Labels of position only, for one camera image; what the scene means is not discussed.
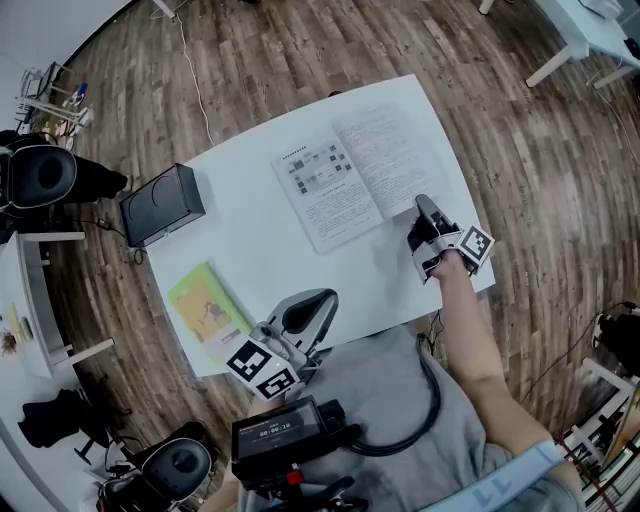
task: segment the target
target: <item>device screen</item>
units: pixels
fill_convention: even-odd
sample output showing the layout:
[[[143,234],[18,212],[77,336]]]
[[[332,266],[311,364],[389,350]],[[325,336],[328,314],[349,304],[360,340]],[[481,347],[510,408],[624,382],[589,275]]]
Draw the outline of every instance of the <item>device screen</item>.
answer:
[[[240,458],[265,453],[320,433],[311,404],[238,430]]]

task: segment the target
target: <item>wooden floor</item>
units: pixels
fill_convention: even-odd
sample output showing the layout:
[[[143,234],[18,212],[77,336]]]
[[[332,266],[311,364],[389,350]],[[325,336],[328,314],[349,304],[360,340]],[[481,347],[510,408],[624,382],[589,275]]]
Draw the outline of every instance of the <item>wooden floor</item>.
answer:
[[[509,386],[523,398],[598,310],[640,298],[640,165],[616,115],[585,87],[581,64],[526,87],[562,45],[531,3],[498,1],[486,17],[478,4],[191,0],[179,14],[216,143],[332,91],[417,75],[497,240],[497,284],[482,303]],[[150,20],[152,10],[135,4],[72,62],[96,118],[74,151],[135,185],[209,148],[179,22]],[[616,63],[584,64],[591,76]],[[640,154],[628,83],[602,95]],[[119,223],[114,201],[69,213]],[[85,243],[52,247],[54,294],[74,346],[107,337],[116,346],[82,368],[108,375],[114,403],[134,409],[128,433],[154,442],[198,419],[228,454],[247,395],[225,377],[193,376],[146,261],[136,266],[117,234],[84,228]],[[590,350],[581,342],[525,402],[554,432],[578,414],[577,370]]]

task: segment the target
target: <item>yellow book cover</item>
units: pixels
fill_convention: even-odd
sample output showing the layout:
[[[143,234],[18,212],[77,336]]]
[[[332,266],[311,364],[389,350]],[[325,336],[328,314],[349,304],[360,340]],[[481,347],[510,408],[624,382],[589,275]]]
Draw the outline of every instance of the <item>yellow book cover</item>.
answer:
[[[172,288],[169,301],[216,362],[227,343],[251,330],[207,263],[197,265]]]

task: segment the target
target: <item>gray t-shirt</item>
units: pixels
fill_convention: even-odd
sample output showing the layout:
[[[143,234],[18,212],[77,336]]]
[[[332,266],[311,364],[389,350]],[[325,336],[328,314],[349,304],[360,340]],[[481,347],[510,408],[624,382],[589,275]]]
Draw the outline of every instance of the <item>gray t-shirt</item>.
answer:
[[[407,450],[364,457],[340,449],[301,465],[305,482],[329,485],[352,476],[346,496],[364,498],[371,512],[412,512],[471,485],[512,455],[487,443],[471,402],[449,374],[427,355],[442,395],[432,429]],[[363,427],[370,444],[389,444],[414,432],[430,407],[431,393],[405,326],[332,349],[303,395],[316,403],[338,399],[348,423]],[[241,492],[238,510],[256,512],[268,503]],[[504,512],[581,511],[580,497],[549,475],[506,505]]]

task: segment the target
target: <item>book page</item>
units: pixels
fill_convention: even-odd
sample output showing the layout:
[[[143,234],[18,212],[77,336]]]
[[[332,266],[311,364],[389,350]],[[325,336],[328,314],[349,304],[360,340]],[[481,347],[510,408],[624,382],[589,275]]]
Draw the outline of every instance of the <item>book page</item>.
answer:
[[[345,116],[334,128],[385,219],[413,207],[418,194],[442,193],[428,141],[417,140],[411,119],[393,103]]]
[[[380,224],[382,216],[332,130],[274,160],[278,179],[320,254]]]

